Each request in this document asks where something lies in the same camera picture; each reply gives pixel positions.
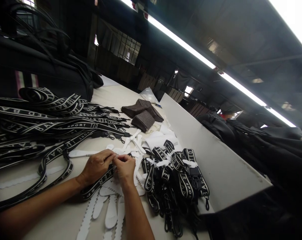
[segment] black duffel bag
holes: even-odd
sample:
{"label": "black duffel bag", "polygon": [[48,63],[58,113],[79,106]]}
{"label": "black duffel bag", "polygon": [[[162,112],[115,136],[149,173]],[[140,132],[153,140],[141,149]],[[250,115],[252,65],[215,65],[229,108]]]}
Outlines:
{"label": "black duffel bag", "polygon": [[[69,37],[52,18],[21,3],[0,9],[0,96],[19,98],[20,88],[46,87],[59,97],[77,93],[90,101],[93,87],[101,87],[103,81],[96,71],[72,55]],[[41,28],[41,24],[30,26],[19,16],[21,12],[37,22],[44,21],[46,28]]]}

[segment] brown fabric piece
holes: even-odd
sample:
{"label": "brown fabric piece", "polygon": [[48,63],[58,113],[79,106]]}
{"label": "brown fabric piece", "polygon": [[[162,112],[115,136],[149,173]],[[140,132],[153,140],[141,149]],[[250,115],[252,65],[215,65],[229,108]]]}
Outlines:
{"label": "brown fabric piece", "polygon": [[151,116],[151,114],[148,111],[143,111],[140,114],[136,115],[133,119],[131,124],[136,126],[137,128],[141,129],[143,132],[146,132],[147,130],[152,127],[155,120]]}
{"label": "brown fabric piece", "polygon": [[125,106],[121,108],[121,111],[128,115],[130,118],[134,118],[136,115],[140,114],[141,112],[145,111],[147,107],[141,105],[131,105]]}
{"label": "brown fabric piece", "polygon": [[150,101],[146,101],[143,99],[138,99],[135,103],[135,105],[145,106],[149,107],[147,111],[152,115],[155,121],[157,122],[163,122],[163,117],[159,114],[159,112],[152,106]]}

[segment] white table surface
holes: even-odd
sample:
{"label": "white table surface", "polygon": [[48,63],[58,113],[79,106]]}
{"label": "white table surface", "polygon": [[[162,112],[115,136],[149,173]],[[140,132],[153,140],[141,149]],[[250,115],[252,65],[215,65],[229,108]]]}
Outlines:
{"label": "white table surface", "polygon": [[[93,98],[91,102],[98,103],[103,106],[114,107],[117,110],[120,110],[122,106],[128,106],[135,104],[137,99],[142,99],[142,97],[121,86],[107,86],[95,89],[93,93]],[[166,119],[163,109],[156,107],[159,113]],[[125,114],[121,114],[121,117],[128,118]],[[126,129],[130,134],[136,132],[136,128]],[[82,142],[76,149],[78,150],[104,150],[108,144],[113,144],[115,147],[123,147],[123,143],[119,140],[111,140],[108,138],[95,138],[88,139]],[[68,180],[73,178],[81,173],[83,170],[88,157],[74,158],[71,161],[74,164],[74,170],[72,173],[65,179]],[[48,165],[48,168],[55,166],[65,166],[65,161],[62,157],[57,158],[52,163]],[[11,167],[9,169],[0,171],[0,183],[5,181],[10,181],[22,176],[26,176],[32,173],[37,172],[39,162],[26,163],[19,166]],[[61,172],[52,174],[48,176],[48,180],[45,185],[52,182],[56,177],[58,177]],[[17,195],[23,190],[27,189],[36,180],[31,180],[15,186],[8,188],[0,189],[0,200],[5,200],[9,197]],[[164,231],[164,219],[160,216],[154,216],[152,209],[148,205],[146,196],[141,197],[142,204],[148,220],[150,222],[151,228],[153,230],[155,239],[175,239],[172,233],[166,233]],[[99,217],[91,221],[89,234],[87,240],[94,239],[99,240],[103,239],[105,232],[105,216],[107,210],[107,202],[105,202],[102,211]],[[72,198],[65,203],[61,204],[51,212],[49,212],[41,221],[25,236],[25,239],[50,239],[50,240],[63,240],[63,239],[76,239],[77,233],[80,229],[86,208],[88,206],[88,201],[82,202],[79,199]],[[198,232],[199,239],[210,239],[207,231]],[[122,239],[126,239],[125,234],[125,221],[122,231]],[[183,236],[181,239],[195,239],[190,229],[187,226],[183,228]]]}

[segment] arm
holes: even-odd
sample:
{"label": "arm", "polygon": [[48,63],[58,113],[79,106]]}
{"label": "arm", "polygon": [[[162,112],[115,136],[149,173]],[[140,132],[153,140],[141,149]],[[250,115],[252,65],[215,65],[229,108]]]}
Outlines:
{"label": "arm", "polygon": [[101,178],[114,157],[108,149],[94,154],[77,177],[1,212],[0,233],[8,239],[21,239],[47,212]]}
{"label": "arm", "polygon": [[120,155],[113,160],[124,194],[125,224],[129,240],[154,240],[154,235],[144,212],[142,202],[133,181],[135,159]]}

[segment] striped trim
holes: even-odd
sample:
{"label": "striped trim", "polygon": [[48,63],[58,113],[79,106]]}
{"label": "striped trim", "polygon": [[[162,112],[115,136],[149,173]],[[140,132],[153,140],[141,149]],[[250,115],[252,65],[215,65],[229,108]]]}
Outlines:
{"label": "striped trim", "polygon": [[16,85],[17,85],[17,95],[18,95],[18,98],[22,99],[20,94],[18,93],[18,91],[21,88],[25,87],[23,73],[20,71],[15,71],[15,78],[16,78]]}
{"label": "striped trim", "polygon": [[38,87],[37,75],[31,74],[31,78],[32,78],[32,87]]}

